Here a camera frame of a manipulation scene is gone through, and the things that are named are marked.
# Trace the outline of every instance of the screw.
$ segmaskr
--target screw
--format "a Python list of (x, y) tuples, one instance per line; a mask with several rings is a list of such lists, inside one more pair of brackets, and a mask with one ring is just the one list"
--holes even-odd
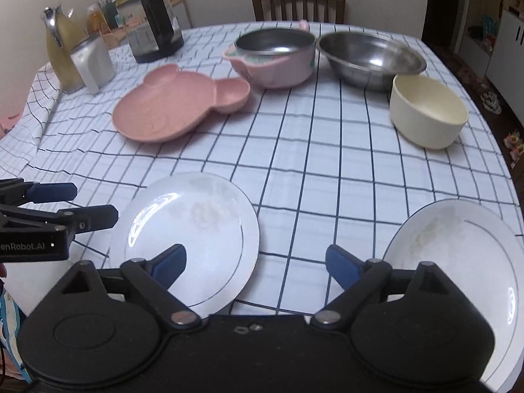
[(171, 315), (171, 320), (177, 325), (189, 325), (195, 322), (197, 317), (191, 310), (180, 310)]
[(264, 327), (262, 325), (260, 325), (259, 323), (256, 323), (256, 322), (252, 323), (250, 325), (250, 330), (252, 330), (252, 331), (261, 331), (263, 329), (264, 329)]
[(250, 331), (246, 327), (235, 327), (234, 332), (240, 335), (249, 334)]
[(334, 310), (321, 310), (315, 313), (315, 319), (323, 325), (331, 325), (338, 322), (342, 317)]

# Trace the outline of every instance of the metal bowl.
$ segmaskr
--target metal bowl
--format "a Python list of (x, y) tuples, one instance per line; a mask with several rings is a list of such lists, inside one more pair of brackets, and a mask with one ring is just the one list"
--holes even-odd
[(241, 35), (235, 47), (253, 55), (289, 55), (315, 44), (315, 36), (300, 29), (264, 28)]
[(331, 69), (348, 84), (375, 91), (391, 91), (397, 74), (420, 74), (424, 58), (399, 41), (362, 32), (322, 35), (316, 48)]

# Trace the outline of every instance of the door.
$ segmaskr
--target door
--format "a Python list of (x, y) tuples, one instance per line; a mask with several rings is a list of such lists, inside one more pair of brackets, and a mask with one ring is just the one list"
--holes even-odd
[(449, 47), (457, 19), (458, 0), (428, 0), (422, 41)]

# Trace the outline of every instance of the bowl rim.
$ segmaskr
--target bowl rim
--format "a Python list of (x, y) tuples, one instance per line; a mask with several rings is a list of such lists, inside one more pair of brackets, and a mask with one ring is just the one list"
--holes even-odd
[(393, 93), (393, 91), (395, 91), (396, 95), (398, 97), (400, 97), (400, 99), (402, 99), (402, 101), (406, 105), (408, 105), (413, 110), (417, 111), (419, 114), (422, 114), (422, 115), (432, 119), (433, 121), (437, 121), (437, 122), (440, 122), (440, 123), (442, 123), (444, 125), (449, 125), (451, 127), (458, 127), (458, 126), (465, 125), (467, 123), (468, 119), (470, 119), (470, 113), (468, 112), (468, 110), (466, 108), (466, 105), (464, 104), (464, 102), (462, 102), (462, 99), (460, 99), (460, 97), (457, 96), (456, 93), (454, 93), (454, 91), (450, 90), (444, 84), (442, 84), (438, 80), (435, 80), (434, 78), (426, 77), (424, 75), (418, 75), (417, 77), (421, 78), (421, 81), (426, 81), (426, 82), (429, 82), (429, 83), (436, 83), (436, 84), (442, 86), (445, 90), (447, 90), (447, 93), (451, 93), (456, 99), (458, 99), (458, 101), (460, 102), (460, 104), (461, 104), (461, 106), (462, 106), (462, 108), (463, 108), (463, 110), (465, 112), (465, 120), (463, 122), (449, 122), (447, 120), (437, 119), (432, 114), (427, 114), (426, 112), (422, 112), (417, 105), (414, 105), (413, 103), (408, 101), (408, 99), (405, 98), (404, 94), (400, 93), (400, 90), (397, 87), (397, 78), (403, 77), (403, 76), (404, 76), (404, 74), (397, 74), (397, 75), (395, 75), (395, 78), (393, 78), (393, 88), (391, 89), (391, 92)]
[[(291, 52), (277, 52), (277, 51), (272, 51), (272, 50), (249, 50), (249, 49), (243, 48), (242, 46), (238, 45), (238, 42), (243, 37), (246, 37), (248, 35), (260, 34), (261, 31), (268, 31), (268, 30), (273, 30), (273, 31), (274, 30), (287, 30), (287, 31), (291, 31), (291, 34), (308, 35), (308, 36), (310, 36), (311, 44), (309, 44), (308, 46), (297, 48), (296, 50), (293, 50)], [(305, 49), (308, 49), (308, 48), (311, 48), (311, 47), (315, 47), (315, 43), (316, 43), (316, 35), (311, 33), (310, 31), (306, 31), (306, 30), (303, 30), (303, 29), (297, 29), (297, 28), (278, 28), (278, 27), (274, 27), (274, 28), (260, 28), (260, 29), (254, 30), (254, 31), (249, 31), (246, 34), (240, 35), (235, 40), (235, 48), (239, 49), (243, 54), (252, 54), (252, 55), (257, 55), (257, 56), (289, 56), (289, 55), (292, 55), (292, 54), (295, 54), (295, 53), (298, 53), (298, 52), (302, 52)]]
[(315, 46), (316, 46), (317, 50), (321, 54), (323, 54), (327, 59), (329, 59), (330, 61), (334, 61), (334, 62), (340, 63), (341, 65), (344, 65), (346, 67), (362, 70), (364, 72), (378, 72), (378, 73), (381, 73), (383, 75), (397, 75), (398, 74), (398, 72), (396, 72), (394, 70), (383, 69), (383, 68), (381, 68), (379, 66), (377, 66), (377, 67), (374, 67), (374, 66), (365, 67), (365, 66), (361, 66), (361, 65), (356, 65), (354, 63), (345, 61), (344, 59), (340, 59), (339, 57), (333, 56), (332, 54), (329, 54), (325, 49), (321, 48), (320, 43), (321, 43), (321, 41), (324, 38), (329, 37), (331, 35), (366, 35), (366, 36), (371, 36), (371, 37), (374, 37), (374, 38), (379, 38), (379, 39), (384, 40), (384, 41), (389, 41), (390, 43), (395, 43), (397, 46), (409, 50), (421, 62), (421, 66), (420, 66), (419, 69), (414, 69), (413, 71), (410, 71), (409, 73), (402, 73), (403, 75), (420, 74), (421, 72), (423, 72), (428, 67), (428, 63), (426, 62), (425, 58), (419, 52), (417, 52), (416, 50), (414, 50), (413, 48), (411, 48), (407, 44), (404, 44), (404, 43), (402, 43), (402, 42), (400, 42), (398, 40), (394, 40), (393, 38), (387, 37), (385, 35), (373, 34), (371, 32), (360, 32), (360, 31), (336, 31), (336, 32), (330, 32), (328, 34), (323, 34), (323, 35), (319, 36), (316, 39), (316, 41), (315, 41)]

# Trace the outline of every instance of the kettle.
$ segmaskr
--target kettle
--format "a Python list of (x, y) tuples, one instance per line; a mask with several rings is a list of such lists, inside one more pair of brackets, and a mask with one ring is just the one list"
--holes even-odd
[(171, 56), (183, 46), (182, 32), (169, 0), (127, 0), (116, 8), (138, 63)]
[(61, 84), (72, 93), (84, 86), (82, 77), (71, 60), (70, 52), (86, 34), (62, 13), (62, 7), (46, 7), (41, 15), (46, 25), (46, 46), (49, 62)]

